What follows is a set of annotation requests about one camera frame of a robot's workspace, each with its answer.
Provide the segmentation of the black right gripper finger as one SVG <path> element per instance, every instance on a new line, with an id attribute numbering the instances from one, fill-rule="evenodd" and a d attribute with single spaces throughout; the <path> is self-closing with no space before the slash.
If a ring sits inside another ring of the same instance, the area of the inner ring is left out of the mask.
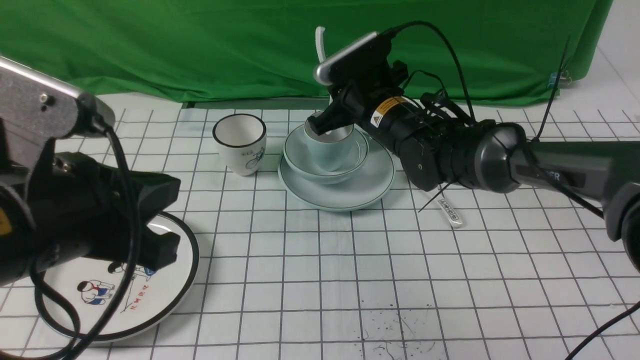
<path id="1" fill-rule="evenodd" d="M 314 112 L 306 120 L 311 132 L 314 135 L 321 136 L 328 132 L 332 132 L 341 127 L 339 120 L 336 120 L 336 116 L 333 111 L 318 111 Z"/>

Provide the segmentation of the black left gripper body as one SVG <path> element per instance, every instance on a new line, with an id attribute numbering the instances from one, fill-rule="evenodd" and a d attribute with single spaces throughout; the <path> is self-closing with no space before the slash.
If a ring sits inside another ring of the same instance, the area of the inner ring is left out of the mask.
<path id="1" fill-rule="evenodd" d="M 34 170 L 1 164 L 0 271 L 3 281 L 17 281 L 30 270 L 46 271 L 76 258 L 125 263 L 130 255 L 131 225 L 144 228 L 135 192 L 130 213 L 118 168 L 79 152 L 39 159 Z"/>

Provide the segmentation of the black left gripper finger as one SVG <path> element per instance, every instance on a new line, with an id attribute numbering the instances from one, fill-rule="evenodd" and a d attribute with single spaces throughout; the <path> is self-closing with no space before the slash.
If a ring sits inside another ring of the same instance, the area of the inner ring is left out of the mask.
<path id="1" fill-rule="evenodd" d="M 154 218 L 179 196 L 180 178 L 157 172 L 135 173 L 135 194 L 141 218 Z"/>
<path id="2" fill-rule="evenodd" d="M 180 235 L 174 232 L 158 234 L 150 228 L 144 228 L 137 265 L 158 271 L 173 264 L 178 257 L 180 239 Z"/>

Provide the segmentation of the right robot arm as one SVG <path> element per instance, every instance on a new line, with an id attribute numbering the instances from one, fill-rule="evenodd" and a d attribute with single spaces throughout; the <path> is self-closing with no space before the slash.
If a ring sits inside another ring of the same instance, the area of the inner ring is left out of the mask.
<path id="1" fill-rule="evenodd" d="M 336 54 L 315 69 L 332 103 L 311 117 L 327 133 L 357 125 L 398 157 L 409 182 L 422 191 L 455 183 L 507 194 L 521 185 L 561 193 L 604 220 L 606 234 L 621 240 L 639 266 L 639 142 L 542 142 L 522 126 L 475 121 L 450 101 L 446 89 L 404 96 L 413 75 L 386 55 Z"/>

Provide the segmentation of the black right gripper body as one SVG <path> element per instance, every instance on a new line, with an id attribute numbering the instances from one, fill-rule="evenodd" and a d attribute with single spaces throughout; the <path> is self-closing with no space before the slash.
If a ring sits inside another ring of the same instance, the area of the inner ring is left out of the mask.
<path id="1" fill-rule="evenodd" d="M 333 100 L 325 111 L 334 113 L 340 128 L 358 125 L 377 141 L 405 141 L 416 134 L 416 107 L 400 89 L 409 71 L 401 61 L 389 66 L 389 75 L 382 79 L 327 88 Z"/>

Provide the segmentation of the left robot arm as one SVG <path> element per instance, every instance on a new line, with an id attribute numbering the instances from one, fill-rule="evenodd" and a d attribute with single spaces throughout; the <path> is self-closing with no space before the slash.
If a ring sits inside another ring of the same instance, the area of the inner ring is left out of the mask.
<path id="1" fill-rule="evenodd" d="M 76 258 L 124 263 L 139 226 L 138 265 L 157 271 L 177 258 L 178 236 L 149 223 L 178 199 L 180 179 L 122 171 L 55 141 L 102 137 L 105 126 L 18 125 L 1 121 L 1 284 L 8 285 Z"/>

